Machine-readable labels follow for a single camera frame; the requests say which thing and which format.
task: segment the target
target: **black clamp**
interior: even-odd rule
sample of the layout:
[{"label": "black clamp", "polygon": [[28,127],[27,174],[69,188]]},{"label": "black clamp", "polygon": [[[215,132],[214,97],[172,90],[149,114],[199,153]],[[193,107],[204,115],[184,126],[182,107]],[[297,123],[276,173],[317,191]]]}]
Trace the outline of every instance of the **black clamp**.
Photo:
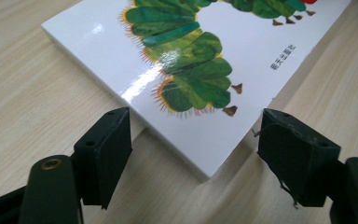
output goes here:
[{"label": "black clamp", "polygon": [[338,160],[340,146],[281,111],[265,109],[258,155],[281,187],[305,207],[333,200],[333,224],[358,223],[358,158]]},{"label": "black clamp", "polygon": [[0,223],[83,223],[80,200],[106,209],[131,152],[130,110],[104,114],[71,157],[44,158],[27,186],[0,197]]}]

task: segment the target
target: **green caterpillar illustration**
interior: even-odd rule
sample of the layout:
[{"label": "green caterpillar illustration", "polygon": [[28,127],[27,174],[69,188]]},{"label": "green caterpillar illustration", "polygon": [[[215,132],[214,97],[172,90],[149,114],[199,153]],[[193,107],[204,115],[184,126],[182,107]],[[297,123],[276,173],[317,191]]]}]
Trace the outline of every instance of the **green caterpillar illustration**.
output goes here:
[{"label": "green caterpillar illustration", "polygon": [[[132,35],[138,36],[145,60],[159,63],[164,79],[154,94],[161,109],[170,113],[196,114],[222,109],[234,116],[237,107],[230,104],[232,87],[241,94],[241,84],[231,85],[232,68],[222,58],[219,38],[203,32],[197,13],[217,0],[134,0],[122,19]],[[315,0],[224,0],[236,9],[256,16],[288,18],[306,10],[304,3]]]}]

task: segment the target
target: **children's book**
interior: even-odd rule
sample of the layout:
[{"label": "children's book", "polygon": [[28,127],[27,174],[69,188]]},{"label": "children's book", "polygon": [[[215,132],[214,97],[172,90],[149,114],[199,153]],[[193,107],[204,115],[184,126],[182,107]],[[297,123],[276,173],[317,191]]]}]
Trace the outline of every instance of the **children's book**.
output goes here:
[{"label": "children's book", "polygon": [[350,0],[84,0],[42,24],[202,179]]}]

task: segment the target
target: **wood grain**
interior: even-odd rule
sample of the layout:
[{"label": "wood grain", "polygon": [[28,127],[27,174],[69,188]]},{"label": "wood grain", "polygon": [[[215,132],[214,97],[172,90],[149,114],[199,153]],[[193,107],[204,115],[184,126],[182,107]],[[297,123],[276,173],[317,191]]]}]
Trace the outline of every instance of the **wood grain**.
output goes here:
[{"label": "wood grain", "polygon": [[[0,195],[25,185],[38,160],[70,155],[103,113],[122,106],[40,28],[77,2],[0,0]],[[341,145],[341,161],[358,156],[358,0],[270,107]],[[292,206],[250,134],[201,183],[135,116],[131,127],[134,151],[112,202],[107,211],[84,207],[86,223],[330,223],[329,200]]]}]

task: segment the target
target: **clamp jaw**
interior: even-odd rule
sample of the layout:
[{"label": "clamp jaw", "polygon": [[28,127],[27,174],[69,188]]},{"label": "clamp jaw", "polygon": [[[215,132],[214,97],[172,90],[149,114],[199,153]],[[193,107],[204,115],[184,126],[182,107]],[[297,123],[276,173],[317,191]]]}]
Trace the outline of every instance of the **clamp jaw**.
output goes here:
[{"label": "clamp jaw", "polygon": [[358,223],[358,158],[338,160],[340,146],[281,111],[264,109],[258,155],[282,189],[305,207],[333,200],[333,224]]}]

